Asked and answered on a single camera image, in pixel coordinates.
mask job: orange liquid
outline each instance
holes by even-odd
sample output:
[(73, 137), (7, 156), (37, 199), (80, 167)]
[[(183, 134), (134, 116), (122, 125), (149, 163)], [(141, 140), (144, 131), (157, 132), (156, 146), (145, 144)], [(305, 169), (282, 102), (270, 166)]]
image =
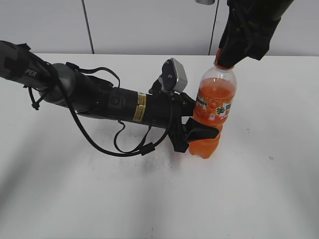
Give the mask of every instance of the orange liquid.
[(214, 139), (201, 139), (189, 143), (189, 152), (191, 154), (199, 154), (202, 158), (209, 158), (218, 147), (220, 133), (223, 129), (223, 124), (227, 120), (227, 115), (226, 117), (216, 117), (214, 119), (209, 116), (212, 113), (216, 113), (216, 109), (223, 106), (223, 103), (232, 102), (236, 87), (224, 79), (208, 78), (201, 82), (199, 88), (200, 96), (208, 101), (208, 106), (203, 109), (196, 104), (193, 118), (202, 124), (217, 128), (219, 134)]

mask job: warning sticker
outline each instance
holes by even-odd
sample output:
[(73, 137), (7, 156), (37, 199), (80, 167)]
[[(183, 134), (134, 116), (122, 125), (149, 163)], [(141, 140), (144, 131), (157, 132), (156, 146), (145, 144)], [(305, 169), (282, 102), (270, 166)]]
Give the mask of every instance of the warning sticker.
[(138, 105), (136, 106), (133, 121), (141, 122), (146, 108), (146, 94), (138, 92)]

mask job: plastic bottle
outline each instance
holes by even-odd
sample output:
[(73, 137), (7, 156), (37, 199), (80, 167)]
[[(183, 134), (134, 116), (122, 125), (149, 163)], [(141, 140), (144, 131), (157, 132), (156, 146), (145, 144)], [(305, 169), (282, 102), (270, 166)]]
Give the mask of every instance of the plastic bottle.
[(237, 83), (232, 71), (215, 64), (202, 77), (193, 111), (194, 120), (219, 129), (214, 139), (201, 139), (189, 143), (189, 152), (209, 158), (218, 147), (223, 124), (227, 120)]

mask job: white table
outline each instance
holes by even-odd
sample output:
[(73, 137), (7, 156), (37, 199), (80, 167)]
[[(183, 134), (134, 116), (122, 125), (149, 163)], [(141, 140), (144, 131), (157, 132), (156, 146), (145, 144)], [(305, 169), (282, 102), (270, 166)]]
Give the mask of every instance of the white table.
[[(107, 66), (122, 87), (147, 92), (171, 56), (39, 54), (83, 68)], [(195, 97), (212, 56), (176, 56)], [(146, 156), (115, 158), (92, 148), (67, 109), (0, 81), (1, 239), (319, 238), (319, 57), (246, 59), (209, 160), (175, 153), (167, 138)], [(116, 83), (108, 73), (105, 79)], [(81, 118), (108, 149), (121, 126)], [(119, 139), (135, 147), (146, 126)], [(152, 129), (157, 140), (162, 129)]]

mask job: black wire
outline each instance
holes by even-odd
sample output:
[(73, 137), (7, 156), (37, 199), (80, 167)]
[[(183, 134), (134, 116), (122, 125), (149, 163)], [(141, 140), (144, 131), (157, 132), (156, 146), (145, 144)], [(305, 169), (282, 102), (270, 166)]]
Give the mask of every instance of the black wire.
[[(111, 155), (111, 156), (115, 156), (115, 157), (131, 157), (131, 156), (136, 156), (136, 155), (139, 155), (139, 154), (142, 154), (142, 152), (139, 150), (139, 151), (135, 151), (135, 152), (131, 152), (131, 153), (115, 153), (115, 152), (112, 152), (112, 151), (108, 151), (106, 149), (103, 149), (101, 148), (100, 146), (98, 146), (94, 141), (93, 139), (90, 137), (90, 135), (87, 133), (87, 131), (85, 130), (85, 128), (83, 127), (80, 119), (78, 118), (75, 110), (74, 110), (74, 107), (69, 99), (69, 96), (67, 95), (63, 85), (62, 85), (62, 82), (60, 81), (59, 77), (58, 77), (58, 74), (57, 74), (57, 71), (52, 67), (51, 64), (48, 64), (47, 62), (43, 61), (41, 58), (39, 58), (38, 56), (34, 55), (34, 54), (31, 54), (31, 57), (33, 57), (35, 60), (37, 60), (47, 71), (48, 73), (51, 75), (51, 77), (56, 81), (56, 84), (57, 86), (59, 87), (63, 97), (64, 97), (64, 100), (71, 112), (71, 115), (76, 123), (76, 125), (78, 126), (78, 128), (80, 129), (80, 131), (82, 132), (83, 136), (86, 138), (86, 140), (95, 148), (97, 149), (98, 151), (100, 151), (101, 153), (104, 153), (104, 154), (107, 154), (107, 155)], [(173, 116), (173, 108), (172, 108), (172, 102), (170, 101), (170, 118), (169, 118), (169, 123), (168, 123), (168, 126), (164, 132), (164, 134), (162, 135), (162, 137), (154, 144), (154, 147), (156, 147), (157, 145), (159, 145), (164, 139), (165, 137), (167, 136), (168, 134), (168, 131), (170, 129), (170, 126), (171, 126), (171, 122), (172, 122), (172, 116)]]
[(152, 125), (149, 125), (148, 131), (145, 133), (145, 135), (143, 136), (143, 138), (142, 138), (141, 142), (138, 144), (138, 146), (136, 146), (136, 147), (135, 147), (133, 150), (131, 150), (131, 151), (122, 151), (122, 150), (118, 147), (117, 139), (118, 139), (118, 136), (120, 135), (120, 133), (126, 128), (126, 125), (125, 125), (122, 121), (120, 121), (120, 120), (118, 120), (118, 123), (120, 123), (123, 127), (122, 127), (122, 129), (119, 130), (119, 131), (115, 134), (115, 136), (114, 136), (114, 139), (113, 139), (114, 147), (115, 147), (119, 152), (122, 152), (122, 153), (131, 153), (131, 152), (140, 150), (140, 149), (144, 146), (144, 144), (145, 144), (146, 138), (147, 138), (147, 136), (148, 136), (148, 134), (149, 134), (149, 132), (150, 132), (150, 130), (151, 130), (151, 128), (152, 128)]
[(32, 87), (28, 87), (28, 91), (29, 91), (30, 99), (31, 99), (32, 103), (34, 103), (35, 99), (34, 99), (34, 96), (33, 96), (33, 93), (32, 93)]
[(93, 73), (96, 73), (96, 72), (98, 72), (98, 71), (107, 71), (107, 72), (109, 72), (111, 75), (113, 75), (113, 76), (118, 80), (118, 82), (119, 82), (118, 88), (119, 88), (120, 85), (121, 85), (120, 77), (118, 77), (118, 75), (115, 74), (114, 71), (112, 71), (111, 69), (109, 69), (109, 68), (107, 68), (107, 67), (98, 67), (98, 68), (90, 69), (90, 70), (79, 68), (78, 71), (81, 72), (81, 73), (84, 73), (84, 74), (93, 74)]

